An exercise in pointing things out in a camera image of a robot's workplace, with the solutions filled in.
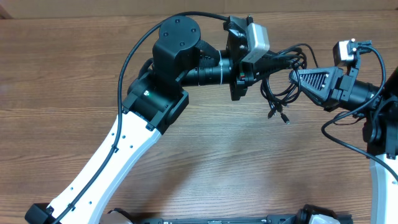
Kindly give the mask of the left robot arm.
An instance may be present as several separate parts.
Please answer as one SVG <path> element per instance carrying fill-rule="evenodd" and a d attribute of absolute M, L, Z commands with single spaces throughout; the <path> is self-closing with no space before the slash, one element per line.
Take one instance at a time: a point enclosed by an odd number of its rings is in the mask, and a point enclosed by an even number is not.
<path fill-rule="evenodd" d="M 298 60 L 271 52 L 266 28 L 250 17 L 218 16 L 228 40 L 224 50 L 216 50 L 202 39 L 196 15 L 181 12 L 155 25 L 159 37 L 152 57 L 127 93 L 118 93 L 118 114 L 108 135 L 60 195 L 28 209 L 27 222 L 98 223 L 134 164 L 187 107 L 186 86 L 227 84 L 237 101 L 249 86 Z"/>

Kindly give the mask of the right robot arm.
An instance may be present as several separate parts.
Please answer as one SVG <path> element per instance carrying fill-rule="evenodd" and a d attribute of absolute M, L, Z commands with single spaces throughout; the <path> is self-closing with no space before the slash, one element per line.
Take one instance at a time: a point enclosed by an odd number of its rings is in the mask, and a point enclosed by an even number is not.
<path fill-rule="evenodd" d="M 359 68 L 313 68 L 290 73 L 290 81 L 325 111 L 345 110 L 365 120 L 362 129 L 372 180 L 371 223 L 397 223 L 397 75 L 381 86 L 357 79 Z"/>

